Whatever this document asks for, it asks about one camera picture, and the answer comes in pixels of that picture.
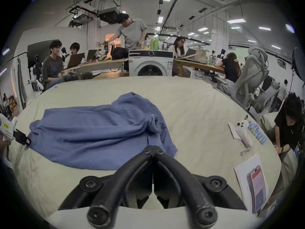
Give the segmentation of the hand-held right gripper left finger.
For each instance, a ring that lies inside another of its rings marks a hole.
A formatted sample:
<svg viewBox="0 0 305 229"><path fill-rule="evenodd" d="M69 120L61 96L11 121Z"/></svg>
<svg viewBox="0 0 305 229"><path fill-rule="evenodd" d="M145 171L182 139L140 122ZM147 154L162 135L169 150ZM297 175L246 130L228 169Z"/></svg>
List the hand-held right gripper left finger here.
<svg viewBox="0 0 305 229"><path fill-rule="evenodd" d="M58 210L89 206L86 219L90 225L112 226L127 189L152 164L152 159L153 146L146 146L112 175L83 177Z"/></svg>

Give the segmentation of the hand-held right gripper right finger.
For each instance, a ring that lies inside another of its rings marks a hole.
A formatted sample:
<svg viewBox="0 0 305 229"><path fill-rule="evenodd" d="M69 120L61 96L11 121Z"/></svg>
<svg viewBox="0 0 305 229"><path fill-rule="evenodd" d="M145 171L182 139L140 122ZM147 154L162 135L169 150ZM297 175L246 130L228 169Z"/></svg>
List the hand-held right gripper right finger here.
<svg viewBox="0 0 305 229"><path fill-rule="evenodd" d="M152 153L158 200L164 208L185 206L193 227L212 227L218 220L215 207L247 211L225 178L192 174L160 147L152 147Z"/></svg>

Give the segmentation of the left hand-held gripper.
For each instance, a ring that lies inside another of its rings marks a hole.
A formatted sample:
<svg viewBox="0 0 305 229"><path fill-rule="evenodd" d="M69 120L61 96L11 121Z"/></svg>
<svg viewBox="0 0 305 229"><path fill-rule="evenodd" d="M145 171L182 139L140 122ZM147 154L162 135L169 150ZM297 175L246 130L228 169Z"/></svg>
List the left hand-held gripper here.
<svg viewBox="0 0 305 229"><path fill-rule="evenodd" d="M17 121L17 117L13 117L12 121L10 121L3 114L0 114L0 133L2 140L16 140L16 142L23 146L29 146L31 140L23 132L16 129Z"/></svg>

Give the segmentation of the person's left hand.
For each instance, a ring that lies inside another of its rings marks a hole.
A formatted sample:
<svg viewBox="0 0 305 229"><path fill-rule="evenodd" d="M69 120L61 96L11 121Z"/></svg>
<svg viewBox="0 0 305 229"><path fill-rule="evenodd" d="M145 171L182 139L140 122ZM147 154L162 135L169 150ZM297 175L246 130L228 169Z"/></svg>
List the person's left hand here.
<svg viewBox="0 0 305 229"><path fill-rule="evenodd" d="M0 155L2 160L10 161L9 159L9 146L11 145L11 141L0 139Z"/></svg>

